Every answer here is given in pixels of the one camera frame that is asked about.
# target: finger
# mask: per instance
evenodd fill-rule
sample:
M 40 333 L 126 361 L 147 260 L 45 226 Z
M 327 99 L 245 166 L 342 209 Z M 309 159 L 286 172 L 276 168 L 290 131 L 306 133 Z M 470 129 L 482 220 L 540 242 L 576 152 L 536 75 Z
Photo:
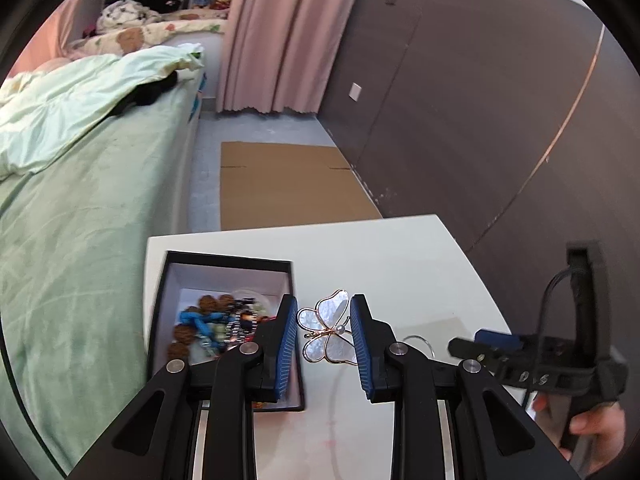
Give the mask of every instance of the finger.
M 568 449 L 565 449 L 564 447 L 559 448 L 558 451 L 562 456 L 564 456 L 564 459 L 567 460 L 567 462 L 571 460 L 571 455 L 572 455 L 571 451 L 569 451 Z
M 537 394 L 536 398 L 533 399 L 533 403 L 531 407 L 534 412 L 541 412 L 549 405 L 549 397 L 545 394 Z
M 625 413 L 619 404 L 600 406 L 590 412 L 574 416 L 569 424 L 573 434 L 616 435 L 624 434 Z
M 591 456 L 590 474 L 595 473 L 611 462 L 622 452 L 623 447 L 625 447 L 625 436 L 622 433 L 613 436 L 600 435 L 596 437 Z

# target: brown bead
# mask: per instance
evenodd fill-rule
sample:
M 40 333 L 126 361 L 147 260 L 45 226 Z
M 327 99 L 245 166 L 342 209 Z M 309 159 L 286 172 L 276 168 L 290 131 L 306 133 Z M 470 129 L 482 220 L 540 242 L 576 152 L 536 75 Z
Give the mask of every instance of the brown bead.
M 203 314 L 211 314 L 212 312 L 217 312 L 219 309 L 218 300 L 209 294 L 198 300 L 198 306 Z
M 231 294 L 223 294 L 218 298 L 218 304 L 220 306 L 220 312 L 229 310 L 229 307 L 236 302 L 236 299 Z
M 171 343 L 166 350 L 166 360 L 173 361 L 174 359 L 187 361 L 189 359 L 189 347 L 183 343 Z
M 189 325 L 176 325 L 174 326 L 174 339 L 178 343 L 184 343 L 190 345 L 196 339 L 196 328 Z

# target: white desk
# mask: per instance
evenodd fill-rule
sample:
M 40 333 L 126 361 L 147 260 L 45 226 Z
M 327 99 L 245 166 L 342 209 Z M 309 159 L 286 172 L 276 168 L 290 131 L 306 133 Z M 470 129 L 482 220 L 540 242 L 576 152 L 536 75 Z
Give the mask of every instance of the white desk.
M 398 339 L 421 335 L 455 363 L 448 341 L 480 328 L 508 332 L 494 301 L 437 216 L 149 238 L 145 340 L 167 251 L 290 260 L 300 308 L 334 290 L 363 293 Z M 302 361 L 306 410 L 257 413 L 260 480 L 383 480 L 391 471 L 392 404 L 372 405 L 356 367 Z

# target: cardboard sheet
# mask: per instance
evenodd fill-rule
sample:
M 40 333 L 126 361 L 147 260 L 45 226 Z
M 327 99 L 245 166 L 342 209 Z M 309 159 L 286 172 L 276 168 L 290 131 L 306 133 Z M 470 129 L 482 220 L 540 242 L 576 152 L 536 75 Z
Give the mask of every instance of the cardboard sheet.
M 337 148 L 223 142 L 223 231 L 381 218 Z

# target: green bedsheet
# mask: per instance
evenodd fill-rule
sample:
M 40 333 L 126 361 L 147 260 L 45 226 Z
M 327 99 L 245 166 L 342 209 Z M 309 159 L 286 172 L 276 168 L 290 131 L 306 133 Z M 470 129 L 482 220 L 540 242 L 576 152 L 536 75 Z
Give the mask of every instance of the green bedsheet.
M 0 315 L 16 382 L 68 472 L 145 382 L 146 239 L 195 81 L 110 118 L 38 174 L 0 184 Z M 59 479 L 0 366 L 0 418 L 40 480 Z

